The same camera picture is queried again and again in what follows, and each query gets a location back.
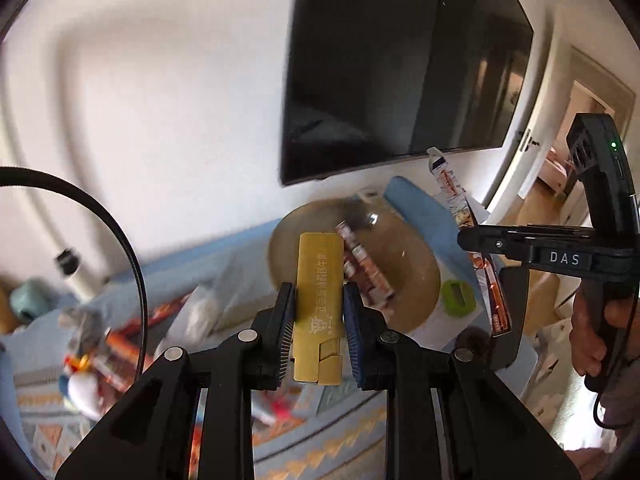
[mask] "silver screw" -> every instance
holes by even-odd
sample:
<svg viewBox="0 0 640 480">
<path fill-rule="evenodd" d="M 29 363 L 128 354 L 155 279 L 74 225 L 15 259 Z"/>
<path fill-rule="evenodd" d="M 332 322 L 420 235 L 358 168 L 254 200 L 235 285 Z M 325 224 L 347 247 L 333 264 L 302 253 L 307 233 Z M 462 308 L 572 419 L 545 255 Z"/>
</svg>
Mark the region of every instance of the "silver screw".
<svg viewBox="0 0 640 480">
<path fill-rule="evenodd" d="M 469 348 L 456 348 L 453 351 L 453 355 L 458 361 L 462 361 L 463 363 L 468 363 L 474 358 L 474 353 L 469 350 Z"/>
<path fill-rule="evenodd" d="M 397 343 L 400 341 L 400 334 L 393 330 L 385 330 L 382 334 L 380 334 L 380 339 L 385 343 Z"/>
<path fill-rule="evenodd" d="M 164 352 L 164 358 L 167 361 L 177 361 L 182 357 L 182 348 L 172 346 Z"/>
<path fill-rule="evenodd" d="M 258 337 L 258 333 L 255 330 L 252 330 L 251 328 L 242 330 L 242 332 L 238 334 L 238 339 L 243 343 L 249 343 L 257 337 Z"/>
</svg>

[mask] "long snack package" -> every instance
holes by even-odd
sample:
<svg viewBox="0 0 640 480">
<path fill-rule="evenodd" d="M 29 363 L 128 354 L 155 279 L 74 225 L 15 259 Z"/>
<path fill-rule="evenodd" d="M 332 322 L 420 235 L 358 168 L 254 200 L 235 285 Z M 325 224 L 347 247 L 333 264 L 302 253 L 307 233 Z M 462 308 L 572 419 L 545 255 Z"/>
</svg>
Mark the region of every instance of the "long snack package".
<svg viewBox="0 0 640 480">
<path fill-rule="evenodd" d="M 447 159 L 436 148 L 428 149 L 427 153 L 429 154 L 429 170 L 447 197 L 449 211 L 456 219 L 458 227 L 477 225 L 478 222 L 466 200 L 465 190 L 458 183 Z M 496 337 L 511 332 L 511 316 L 491 256 L 470 252 L 469 257 L 478 278 L 484 307 L 491 320 L 492 336 Z"/>
</svg>

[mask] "wooden floor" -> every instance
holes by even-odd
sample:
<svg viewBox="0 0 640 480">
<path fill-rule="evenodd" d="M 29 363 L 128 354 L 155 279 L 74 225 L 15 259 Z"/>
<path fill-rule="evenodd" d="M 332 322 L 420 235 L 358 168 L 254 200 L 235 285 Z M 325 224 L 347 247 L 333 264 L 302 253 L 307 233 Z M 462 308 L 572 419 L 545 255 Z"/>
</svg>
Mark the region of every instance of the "wooden floor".
<svg viewBox="0 0 640 480">
<path fill-rule="evenodd" d="M 563 203 L 564 197 L 556 197 L 549 186 L 537 180 L 524 200 L 516 199 L 500 225 L 558 225 Z M 529 299 L 524 320 L 526 335 L 533 337 L 540 328 L 559 320 L 554 312 L 559 285 L 555 274 L 529 271 Z"/>
</svg>

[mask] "television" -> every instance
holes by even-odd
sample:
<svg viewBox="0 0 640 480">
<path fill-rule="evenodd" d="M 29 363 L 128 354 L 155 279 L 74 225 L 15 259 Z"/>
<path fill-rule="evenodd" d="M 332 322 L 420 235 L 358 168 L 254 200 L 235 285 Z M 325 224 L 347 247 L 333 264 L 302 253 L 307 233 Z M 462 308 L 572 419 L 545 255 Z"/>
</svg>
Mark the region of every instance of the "television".
<svg viewBox="0 0 640 480">
<path fill-rule="evenodd" d="M 282 183 L 501 146 L 532 37 L 518 0 L 295 0 Z"/>
</svg>

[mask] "cable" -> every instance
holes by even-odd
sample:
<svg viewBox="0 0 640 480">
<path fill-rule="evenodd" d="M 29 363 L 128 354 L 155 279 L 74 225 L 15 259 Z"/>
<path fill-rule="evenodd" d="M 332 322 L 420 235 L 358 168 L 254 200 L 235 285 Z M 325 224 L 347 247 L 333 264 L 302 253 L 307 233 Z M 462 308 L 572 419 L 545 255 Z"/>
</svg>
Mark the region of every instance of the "cable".
<svg viewBox="0 0 640 480">
<path fill-rule="evenodd" d="M 142 277 L 142 269 L 136 257 L 133 247 L 127 240 L 124 231 L 115 221 L 115 218 L 91 195 L 85 193 L 79 187 L 50 175 L 42 171 L 28 170 L 27 168 L 12 168 L 0 166 L 0 187 L 17 186 L 17 187 L 35 187 L 37 189 L 45 189 L 66 196 L 80 205 L 83 205 L 89 211 L 94 213 L 104 224 L 111 230 L 116 239 L 119 241 L 122 249 L 127 255 L 133 277 L 138 287 L 138 298 L 140 299 L 140 353 L 138 354 L 138 364 L 136 365 L 137 380 L 142 375 L 145 356 L 146 356 L 146 332 L 148 327 L 148 306 L 146 302 L 145 282 Z"/>
<path fill-rule="evenodd" d="M 622 428 L 626 428 L 627 426 L 633 423 L 633 421 L 630 421 L 630 422 L 627 422 L 626 424 L 606 424 L 604 421 L 600 420 L 600 416 L 598 415 L 598 406 L 600 405 L 600 399 L 602 398 L 602 394 L 606 391 L 607 386 L 609 385 L 609 380 L 611 376 L 618 368 L 619 361 L 622 358 L 622 356 L 625 354 L 626 345 L 629 341 L 629 335 L 631 334 L 631 327 L 633 326 L 634 319 L 636 317 L 636 308 L 638 307 L 638 294 L 640 294 L 640 283 L 636 285 L 636 288 L 634 289 L 634 302 L 633 302 L 633 305 L 631 306 L 631 314 L 629 314 L 629 321 L 626 324 L 625 336 L 622 340 L 622 346 L 620 347 L 620 350 L 616 354 L 616 357 L 613 361 L 613 365 L 610 368 L 610 373 L 605 377 L 602 389 L 598 392 L 598 395 L 596 396 L 596 400 L 593 403 L 593 421 L 598 426 L 600 426 L 603 430 L 614 430 L 614 431 L 621 430 Z"/>
</svg>

